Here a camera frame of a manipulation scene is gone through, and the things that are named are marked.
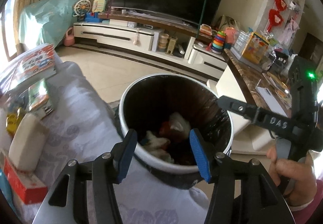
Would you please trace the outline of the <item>right hand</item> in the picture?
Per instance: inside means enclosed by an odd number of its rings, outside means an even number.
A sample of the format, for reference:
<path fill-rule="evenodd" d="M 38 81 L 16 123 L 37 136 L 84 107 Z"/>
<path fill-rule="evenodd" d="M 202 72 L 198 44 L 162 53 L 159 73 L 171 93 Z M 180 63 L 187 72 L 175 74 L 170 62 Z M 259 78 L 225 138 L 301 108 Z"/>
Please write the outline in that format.
<path fill-rule="evenodd" d="M 303 163 L 288 159 L 278 159 L 276 147 L 267 151 L 267 158 L 271 160 L 269 175 L 278 186 L 283 177 L 295 181 L 294 188 L 284 193 L 290 206 L 301 206 L 311 202 L 317 192 L 314 163 L 310 153 Z"/>

